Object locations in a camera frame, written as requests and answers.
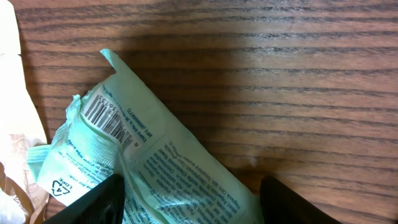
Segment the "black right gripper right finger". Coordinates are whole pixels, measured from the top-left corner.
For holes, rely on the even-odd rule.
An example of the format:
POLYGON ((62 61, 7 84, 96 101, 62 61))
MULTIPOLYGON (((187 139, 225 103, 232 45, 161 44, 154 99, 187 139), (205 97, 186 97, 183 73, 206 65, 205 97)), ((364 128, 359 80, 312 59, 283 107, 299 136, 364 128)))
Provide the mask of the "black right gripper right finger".
POLYGON ((271 175, 262 179, 262 214, 270 224, 341 224, 271 175))

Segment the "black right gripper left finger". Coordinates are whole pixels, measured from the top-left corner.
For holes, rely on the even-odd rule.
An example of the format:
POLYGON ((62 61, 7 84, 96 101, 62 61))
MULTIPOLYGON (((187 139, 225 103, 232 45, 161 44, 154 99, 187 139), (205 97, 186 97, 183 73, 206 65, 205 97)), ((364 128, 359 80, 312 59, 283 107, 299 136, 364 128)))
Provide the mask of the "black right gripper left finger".
POLYGON ((122 224, 125 185, 113 174, 44 224, 122 224))

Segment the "teal snack packet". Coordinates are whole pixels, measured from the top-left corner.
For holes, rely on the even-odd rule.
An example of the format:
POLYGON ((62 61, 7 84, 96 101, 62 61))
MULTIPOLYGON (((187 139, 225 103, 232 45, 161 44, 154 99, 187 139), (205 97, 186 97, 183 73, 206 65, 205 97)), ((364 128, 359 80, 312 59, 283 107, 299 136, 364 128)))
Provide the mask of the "teal snack packet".
POLYGON ((112 174, 126 186, 124 223, 255 223, 261 203, 113 51, 115 74, 75 95, 51 144, 32 147, 36 183, 70 205, 112 174))

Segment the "brown snack packet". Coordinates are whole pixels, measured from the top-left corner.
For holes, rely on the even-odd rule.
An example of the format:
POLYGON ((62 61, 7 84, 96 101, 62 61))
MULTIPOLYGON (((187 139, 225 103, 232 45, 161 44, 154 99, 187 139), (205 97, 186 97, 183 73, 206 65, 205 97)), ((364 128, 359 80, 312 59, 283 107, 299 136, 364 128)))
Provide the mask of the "brown snack packet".
POLYGON ((1 0, 1 223, 42 223, 49 194, 27 164, 30 147, 47 138, 25 84, 12 3, 1 0))

